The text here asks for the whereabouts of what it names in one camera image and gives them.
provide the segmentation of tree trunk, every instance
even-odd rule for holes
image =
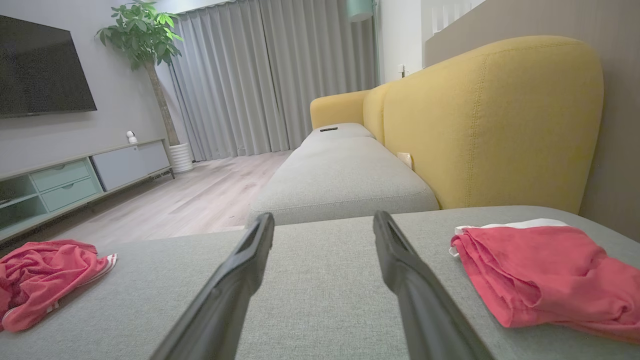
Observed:
[[[164,127],[166,128],[166,134],[169,138],[169,146],[180,145],[178,135],[175,133],[175,126],[173,126],[173,120],[171,119],[171,113],[169,113],[169,107],[166,105],[166,99],[164,98],[164,92],[160,86],[160,80],[156,73],[156,66],[154,63],[145,63],[145,69],[151,79],[151,85],[154,87],[154,93],[156,94],[156,100],[158,106],[160,106],[160,113],[162,114],[162,120],[164,121]]]

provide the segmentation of wall-mounted tv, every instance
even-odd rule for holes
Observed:
[[[71,33],[0,15],[0,118],[95,110]]]

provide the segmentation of white trim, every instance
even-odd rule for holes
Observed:
[[[9,309],[9,311],[7,311],[6,313],[4,313],[4,315],[2,316],[2,321],[4,321],[4,319],[6,318],[7,315],[9,315],[9,313],[11,313],[13,310],[15,310],[15,307],[12,307],[11,309]]]
[[[47,314],[50,313],[51,311],[54,311],[55,309],[59,308],[60,304],[56,301],[53,303],[53,305],[49,306],[47,308]]]
[[[87,282],[80,284],[79,286],[87,285],[90,282],[96,281],[97,279],[104,276],[104,274],[110,272],[111,269],[113,269],[113,267],[116,266],[117,259],[118,259],[118,254],[112,254],[107,256],[107,264],[104,266],[104,268],[102,268],[102,270],[100,270],[99,273],[95,274],[91,279],[87,280]]]
[[[491,229],[492,227],[512,227],[514,229],[529,229],[532,227],[541,227],[541,226],[569,226],[569,225],[565,224],[560,220],[553,220],[548,218],[537,218],[534,220],[528,220],[523,222],[512,222],[510,224],[489,224],[481,227],[463,225],[463,226],[456,227],[456,229],[454,230],[454,233],[456,235],[462,235],[464,233],[464,229]],[[449,253],[454,258],[457,258],[458,256],[460,256],[460,254],[458,254],[458,250],[454,246],[449,247]]]

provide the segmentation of green leaves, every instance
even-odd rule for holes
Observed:
[[[96,36],[103,45],[107,41],[123,52],[135,70],[148,62],[171,63],[172,56],[180,56],[173,44],[182,38],[171,31],[174,26],[172,13],[158,13],[155,2],[133,0],[133,3],[111,8],[115,24],[98,30]]]
[[[166,51],[166,44],[160,44],[158,45],[158,48],[156,50],[156,56],[158,58],[161,58],[162,55],[164,55],[164,52]]]
[[[147,32],[147,24],[142,20],[135,20],[136,25],[142,30],[143,33]]]
[[[156,21],[158,21],[162,25],[169,24],[169,26],[173,27],[174,25],[172,17],[177,18],[178,16],[172,13],[159,13],[156,15]]]

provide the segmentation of gray wall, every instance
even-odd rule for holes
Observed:
[[[111,7],[124,0],[1,0],[0,15],[71,31],[98,111],[0,119],[0,176],[52,161],[97,152],[166,132],[151,82],[142,69],[94,38],[113,22]]]
[[[562,35],[602,59],[605,109],[580,215],[640,241],[640,1],[487,0],[425,44],[427,65],[505,38]]]

